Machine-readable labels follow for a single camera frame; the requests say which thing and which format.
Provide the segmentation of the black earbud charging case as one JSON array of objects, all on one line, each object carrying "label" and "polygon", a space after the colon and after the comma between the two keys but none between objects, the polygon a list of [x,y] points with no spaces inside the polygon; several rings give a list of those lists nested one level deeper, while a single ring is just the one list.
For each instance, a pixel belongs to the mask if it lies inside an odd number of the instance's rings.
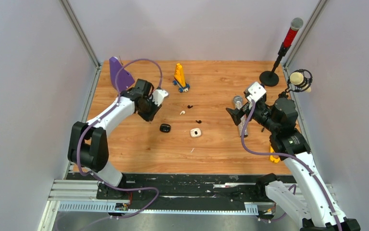
[{"label": "black earbud charging case", "polygon": [[171,126],[169,124],[162,123],[159,130],[163,133],[169,133],[171,131]]}]

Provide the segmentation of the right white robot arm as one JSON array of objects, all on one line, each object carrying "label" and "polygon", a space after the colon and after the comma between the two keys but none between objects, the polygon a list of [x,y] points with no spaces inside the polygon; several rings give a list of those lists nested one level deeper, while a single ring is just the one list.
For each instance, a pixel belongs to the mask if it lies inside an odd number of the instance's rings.
[{"label": "right white robot arm", "polygon": [[295,102],[280,97],[269,106],[265,100],[246,103],[240,109],[227,108],[235,125],[255,120],[270,131],[270,143],[292,173],[305,199],[299,200],[275,174],[259,178],[256,197],[277,203],[301,231],[359,231],[359,222],[348,218],[333,200],[317,171],[313,155],[304,136],[296,129],[298,112]]}]

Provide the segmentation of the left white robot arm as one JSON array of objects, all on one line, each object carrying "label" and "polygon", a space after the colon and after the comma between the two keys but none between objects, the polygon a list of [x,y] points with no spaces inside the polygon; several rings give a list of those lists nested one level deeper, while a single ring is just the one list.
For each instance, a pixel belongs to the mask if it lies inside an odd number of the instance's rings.
[{"label": "left white robot arm", "polygon": [[101,181],[110,185],[109,193],[116,199],[124,198],[127,185],[122,182],[124,174],[109,160],[107,137],[126,118],[138,114],[151,122],[162,107],[168,92],[143,79],[135,86],[121,92],[121,96],[102,113],[88,122],[77,121],[71,128],[67,158],[87,168]]}]

